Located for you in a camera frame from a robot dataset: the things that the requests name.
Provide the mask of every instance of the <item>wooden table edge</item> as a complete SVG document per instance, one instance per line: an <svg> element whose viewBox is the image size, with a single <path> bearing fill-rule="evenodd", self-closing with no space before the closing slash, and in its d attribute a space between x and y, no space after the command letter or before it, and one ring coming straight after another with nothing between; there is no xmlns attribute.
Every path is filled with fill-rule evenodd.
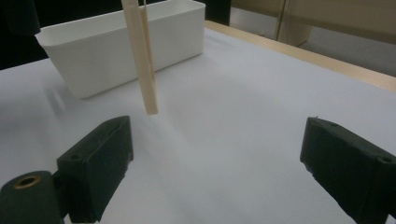
<svg viewBox="0 0 396 224"><path fill-rule="evenodd" d="M223 33L225 35L247 41L248 43L271 49L289 55L296 59L333 70L334 72L349 77L354 77L360 81L372 84L381 89L396 92L396 77L391 77L373 70L359 67L351 63L345 63L339 60L335 60L333 58L323 56L305 49L299 49L259 35L250 34L241 30L237 30L233 27L218 24L213 21L205 21L205 27L210 30Z"/></svg>

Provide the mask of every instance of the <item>black plastic part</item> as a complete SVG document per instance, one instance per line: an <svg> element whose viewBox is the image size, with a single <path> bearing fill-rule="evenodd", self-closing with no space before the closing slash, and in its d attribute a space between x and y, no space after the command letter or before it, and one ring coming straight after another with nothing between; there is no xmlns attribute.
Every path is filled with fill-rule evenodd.
<svg viewBox="0 0 396 224"><path fill-rule="evenodd" d="M61 182L69 187L72 222L100 220L134 158L129 117L110 119L58 160Z"/></svg>
<svg viewBox="0 0 396 224"><path fill-rule="evenodd" d="M3 5L8 29L15 35L36 35L40 23L34 0L0 0Z"/></svg>
<svg viewBox="0 0 396 224"><path fill-rule="evenodd" d="M64 223L50 172L37 171L21 175L2 187L0 223Z"/></svg>
<svg viewBox="0 0 396 224"><path fill-rule="evenodd" d="M342 126L308 118L300 161L357 223L395 217L396 158Z"/></svg>

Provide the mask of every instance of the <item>white table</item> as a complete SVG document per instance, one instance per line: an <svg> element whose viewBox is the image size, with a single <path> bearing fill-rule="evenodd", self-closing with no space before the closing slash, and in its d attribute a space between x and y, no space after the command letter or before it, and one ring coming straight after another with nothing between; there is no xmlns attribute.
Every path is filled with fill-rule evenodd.
<svg viewBox="0 0 396 224"><path fill-rule="evenodd" d="M318 116L396 154L396 93L205 30L204 53L86 100L50 62L0 71L0 185L55 172L101 122L129 115L134 161L101 223L354 223L299 162Z"/></svg>

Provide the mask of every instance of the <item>white surface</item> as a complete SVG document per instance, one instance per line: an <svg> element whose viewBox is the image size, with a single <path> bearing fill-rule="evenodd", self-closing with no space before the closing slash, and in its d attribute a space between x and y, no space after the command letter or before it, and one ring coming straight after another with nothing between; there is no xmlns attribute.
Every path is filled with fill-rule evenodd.
<svg viewBox="0 0 396 224"><path fill-rule="evenodd" d="M148 5L154 70L201 53L204 21L202 3L169 0ZM77 97L137 78L122 11L44 27L36 39Z"/></svg>
<svg viewBox="0 0 396 224"><path fill-rule="evenodd" d="M50 60L0 72L0 184L130 115L134 161L101 223L354 223L299 162L307 117L396 154L396 93L205 31L204 53L157 73L160 113L137 82L74 97Z"/></svg>

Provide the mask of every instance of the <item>white box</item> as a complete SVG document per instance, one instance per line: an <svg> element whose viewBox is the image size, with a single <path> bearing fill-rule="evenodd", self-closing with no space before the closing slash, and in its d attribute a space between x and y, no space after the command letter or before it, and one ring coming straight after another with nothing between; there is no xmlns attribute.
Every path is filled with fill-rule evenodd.
<svg viewBox="0 0 396 224"><path fill-rule="evenodd" d="M168 0L148 5L154 70L200 54L205 5ZM77 97L137 78L123 11L44 27L35 36Z"/></svg>

